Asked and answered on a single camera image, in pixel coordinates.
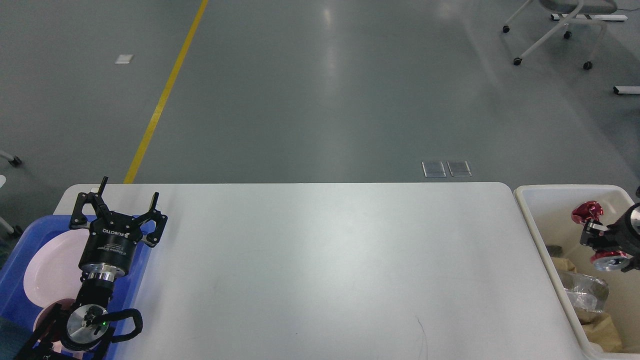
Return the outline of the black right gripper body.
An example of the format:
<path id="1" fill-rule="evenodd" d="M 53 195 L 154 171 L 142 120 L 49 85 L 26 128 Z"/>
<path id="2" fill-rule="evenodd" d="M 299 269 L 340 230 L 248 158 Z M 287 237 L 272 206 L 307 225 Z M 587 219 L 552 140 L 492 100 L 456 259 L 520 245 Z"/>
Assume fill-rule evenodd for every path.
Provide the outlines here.
<path id="1" fill-rule="evenodd" d="M 640 203 L 629 207 L 615 223 L 608 226 L 609 241 L 633 257 L 640 255 Z"/>

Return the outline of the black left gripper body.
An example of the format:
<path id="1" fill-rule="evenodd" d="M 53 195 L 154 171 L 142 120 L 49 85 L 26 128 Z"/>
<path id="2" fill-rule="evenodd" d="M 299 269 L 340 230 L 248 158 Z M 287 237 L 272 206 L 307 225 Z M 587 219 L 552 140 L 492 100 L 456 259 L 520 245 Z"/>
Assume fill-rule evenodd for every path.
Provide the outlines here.
<path id="1" fill-rule="evenodd" d="M 89 280 L 116 281 L 128 275 L 143 237 L 141 227 L 125 224 L 109 228 L 105 222 L 92 222 L 88 230 L 78 268 Z"/>

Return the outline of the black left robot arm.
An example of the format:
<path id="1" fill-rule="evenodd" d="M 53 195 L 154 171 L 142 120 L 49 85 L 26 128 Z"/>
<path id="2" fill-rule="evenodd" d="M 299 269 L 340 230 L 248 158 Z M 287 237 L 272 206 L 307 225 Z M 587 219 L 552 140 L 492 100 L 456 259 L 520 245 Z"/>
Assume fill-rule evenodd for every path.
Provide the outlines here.
<path id="1" fill-rule="evenodd" d="M 137 248 L 160 243 L 168 221 L 157 208 L 160 194 L 151 197 L 147 212 L 130 215 L 110 210 L 103 199 L 108 177 L 96 191 L 80 192 L 70 215 L 70 230 L 87 230 L 78 260 L 81 286 L 68 307 L 58 301 L 14 356 L 16 360 L 68 360 L 54 349 L 55 342 L 69 351 L 89 353 L 102 360 L 111 344 L 130 341 L 143 330 L 137 309 L 110 311 L 115 283 L 126 277 Z"/>

